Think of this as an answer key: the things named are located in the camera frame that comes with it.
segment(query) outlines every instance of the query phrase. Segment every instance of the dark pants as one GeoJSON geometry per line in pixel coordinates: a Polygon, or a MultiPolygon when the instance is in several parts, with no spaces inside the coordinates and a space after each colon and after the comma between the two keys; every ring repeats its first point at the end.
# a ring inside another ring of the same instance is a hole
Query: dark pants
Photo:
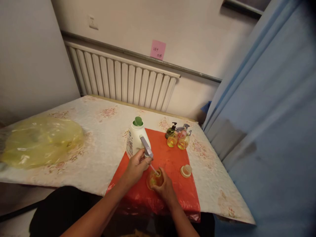
{"type": "MultiPolygon", "coordinates": [[[[30,237],[60,236],[100,199],[100,196],[80,191],[71,186],[56,189],[38,206],[30,224],[30,237]]],[[[177,236],[171,217],[155,215],[154,221],[157,234],[177,236]]],[[[105,233],[107,236],[120,236],[131,234],[135,228],[145,231],[148,222],[148,217],[115,214],[105,233]]],[[[201,223],[193,223],[193,227],[200,236],[214,236],[213,215],[201,213],[201,223]]]]}

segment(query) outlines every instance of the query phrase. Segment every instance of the green bottle cap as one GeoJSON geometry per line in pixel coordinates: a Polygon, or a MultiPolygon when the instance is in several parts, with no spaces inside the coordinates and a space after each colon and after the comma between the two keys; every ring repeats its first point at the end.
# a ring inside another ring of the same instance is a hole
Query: green bottle cap
{"type": "Polygon", "coordinates": [[[134,124],[135,126],[140,127],[140,126],[142,126],[144,123],[143,123],[141,117],[136,117],[135,120],[133,121],[133,124],[134,124]]]}

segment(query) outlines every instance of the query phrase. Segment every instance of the person's right hand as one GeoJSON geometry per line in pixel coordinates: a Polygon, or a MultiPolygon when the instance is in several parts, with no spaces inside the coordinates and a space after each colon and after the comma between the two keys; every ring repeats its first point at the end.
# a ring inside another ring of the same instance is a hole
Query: person's right hand
{"type": "Polygon", "coordinates": [[[157,185],[153,185],[151,188],[162,197],[169,209],[172,209],[175,205],[179,204],[177,195],[174,192],[172,181],[166,174],[165,170],[161,167],[159,167],[159,169],[164,178],[164,182],[160,187],[157,185]]]}

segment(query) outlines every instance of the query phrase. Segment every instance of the radiator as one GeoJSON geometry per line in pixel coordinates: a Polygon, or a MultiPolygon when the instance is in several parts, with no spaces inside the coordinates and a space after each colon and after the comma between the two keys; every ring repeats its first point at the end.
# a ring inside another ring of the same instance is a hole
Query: radiator
{"type": "Polygon", "coordinates": [[[82,95],[165,112],[179,74],[65,41],[82,95]]]}

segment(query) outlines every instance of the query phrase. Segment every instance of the red cloth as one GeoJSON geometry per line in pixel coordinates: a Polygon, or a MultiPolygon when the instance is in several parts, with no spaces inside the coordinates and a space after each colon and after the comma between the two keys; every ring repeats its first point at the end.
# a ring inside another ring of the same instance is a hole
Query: red cloth
{"type": "MultiPolygon", "coordinates": [[[[151,129],[146,129],[146,133],[154,154],[153,167],[155,169],[158,169],[158,167],[165,169],[172,180],[174,191],[186,215],[192,221],[200,222],[200,204],[193,174],[189,178],[184,178],[180,173],[180,168],[183,165],[190,164],[187,151],[180,150],[177,145],[173,148],[167,146],[165,133],[151,129]]],[[[128,162],[129,158],[125,152],[107,192],[118,182],[125,172],[128,162]]],[[[146,179],[151,170],[152,168],[149,167],[144,171],[138,183],[122,199],[118,210],[125,214],[150,214],[154,212],[158,215],[165,215],[169,213],[164,201],[146,185],[146,179]]]]}

